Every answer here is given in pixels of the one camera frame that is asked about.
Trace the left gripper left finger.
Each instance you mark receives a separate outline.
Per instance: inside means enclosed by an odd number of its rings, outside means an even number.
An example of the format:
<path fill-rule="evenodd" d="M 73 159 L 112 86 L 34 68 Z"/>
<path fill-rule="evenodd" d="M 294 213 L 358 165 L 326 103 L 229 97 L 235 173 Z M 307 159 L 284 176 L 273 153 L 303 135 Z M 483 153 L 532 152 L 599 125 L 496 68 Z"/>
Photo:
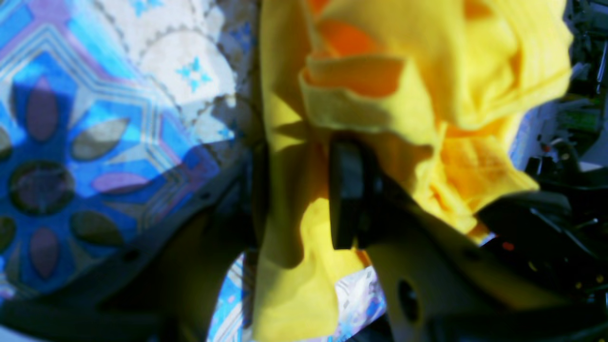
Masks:
<path fill-rule="evenodd" d="M 231 265 L 263 235 L 267 167 L 259 143 L 77 280 L 3 303 L 1 324 L 50 342 L 203 342 Z"/>

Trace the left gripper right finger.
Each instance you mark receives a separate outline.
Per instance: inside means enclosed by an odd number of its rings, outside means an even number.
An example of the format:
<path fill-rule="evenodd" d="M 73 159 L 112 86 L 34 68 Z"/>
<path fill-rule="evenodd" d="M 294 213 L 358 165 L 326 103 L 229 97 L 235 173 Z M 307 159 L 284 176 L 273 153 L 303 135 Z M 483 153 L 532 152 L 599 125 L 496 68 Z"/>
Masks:
<path fill-rule="evenodd" d="M 559 193 L 495 200 L 478 246 L 425 212 L 356 139 L 332 139 L 335 249 L 367 252 L 396 342 L 605 342 L 607 247 L 570 223 Z"/>

